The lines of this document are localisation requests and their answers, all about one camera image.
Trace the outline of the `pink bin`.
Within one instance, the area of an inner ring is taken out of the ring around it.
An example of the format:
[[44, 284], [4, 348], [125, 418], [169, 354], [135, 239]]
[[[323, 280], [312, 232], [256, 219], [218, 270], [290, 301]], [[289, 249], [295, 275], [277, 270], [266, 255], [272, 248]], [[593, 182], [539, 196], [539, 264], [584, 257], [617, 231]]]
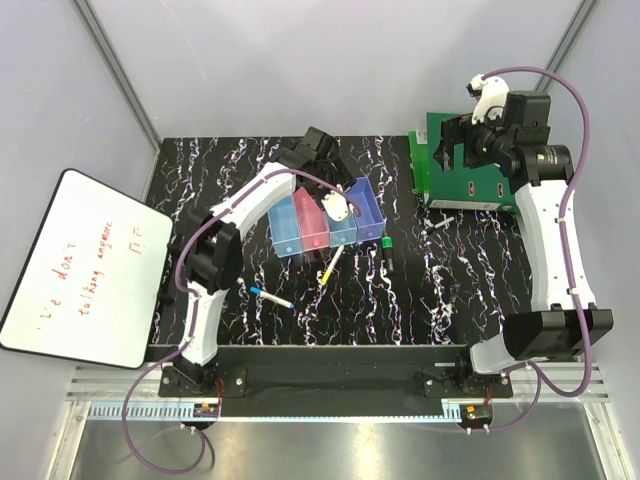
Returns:
[[311, 251], [328, 247], [329, 228], [324, 212], [304, 188], [294, 193], [293, 201], [303, 250]]

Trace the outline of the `light blue bin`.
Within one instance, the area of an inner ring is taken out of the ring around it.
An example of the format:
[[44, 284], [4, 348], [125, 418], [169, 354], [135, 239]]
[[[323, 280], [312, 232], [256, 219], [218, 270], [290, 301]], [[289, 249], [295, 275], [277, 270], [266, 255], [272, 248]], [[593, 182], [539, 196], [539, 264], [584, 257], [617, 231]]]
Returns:
[[272, 245], [279, 258], [303, 252], [303, 242], [292, 196], [287, 196], [268, 211]]
[[357, 224], [353, 215], [349, 215], [342, 221], [335, 221], [329, 216], [326, 216], [326, 220], [329, 229], [329, 246], [331, 248], [356, 242]]

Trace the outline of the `purple bin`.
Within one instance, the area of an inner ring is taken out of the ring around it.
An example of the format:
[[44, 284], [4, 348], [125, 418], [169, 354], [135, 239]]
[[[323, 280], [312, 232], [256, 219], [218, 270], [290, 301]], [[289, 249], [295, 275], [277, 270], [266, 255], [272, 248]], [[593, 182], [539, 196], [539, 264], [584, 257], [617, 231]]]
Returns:
[[355, 216], [356, 241], [366, 242], [380, 239], [386, 227], [386, 218], [381, 212], [369, 179], [366, 176], [357, 178], [348, 195], [360, 209], [360, 215]]

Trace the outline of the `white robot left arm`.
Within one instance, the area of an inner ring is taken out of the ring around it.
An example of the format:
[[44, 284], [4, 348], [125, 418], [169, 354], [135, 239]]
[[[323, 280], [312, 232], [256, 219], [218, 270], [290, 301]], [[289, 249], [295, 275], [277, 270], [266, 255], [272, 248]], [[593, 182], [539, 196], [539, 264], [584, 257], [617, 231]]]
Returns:
[[310, 127], [293, 146], [279, 148], [237, 193], [210, 209], [186, 241], [174, 271], [176, 288], [188, 295], [188, 307], [173, 364], [190, 393], [203, 396], [215, 386], [222, 307], [243, 270], [246, 233], [301, 188], [334, 221], [360, 215], [361, 208], [348, 195], [354, 184], [336, 138]]

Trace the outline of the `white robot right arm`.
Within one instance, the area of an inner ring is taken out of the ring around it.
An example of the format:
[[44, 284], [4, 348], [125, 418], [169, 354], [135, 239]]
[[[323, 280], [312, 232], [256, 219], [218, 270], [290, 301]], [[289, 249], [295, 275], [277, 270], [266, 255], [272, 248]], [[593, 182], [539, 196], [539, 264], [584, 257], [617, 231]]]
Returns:
[[575, 227], [574, 169], [569, 149], [549, 144], [551, 98], [535, 91], [470, 86], [476, 106], [442, 121], [435, 160], [453, 170], [454, 150], [463, 164], [496, 166], [506, 178], [519, 212], [517, 221], [532, 273], [529, 311], [506, 317], [501, 333], [470, 347], [468, 363], [454, 371], [454, 384], [476, 396], [490, 375], [532, 360], [584, 355], [613, 327], [586, 278]]

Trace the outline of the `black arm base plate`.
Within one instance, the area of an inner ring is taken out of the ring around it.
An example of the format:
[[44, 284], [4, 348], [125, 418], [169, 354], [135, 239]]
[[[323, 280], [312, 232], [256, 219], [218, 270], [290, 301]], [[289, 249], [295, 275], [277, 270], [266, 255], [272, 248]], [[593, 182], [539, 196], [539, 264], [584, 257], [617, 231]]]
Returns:
[[194, 383], [163, 368], [162, 397], [222, 400], [225, 420], [427, 420], [444, 400], [509, 399], [463, 346], [222, 346]]

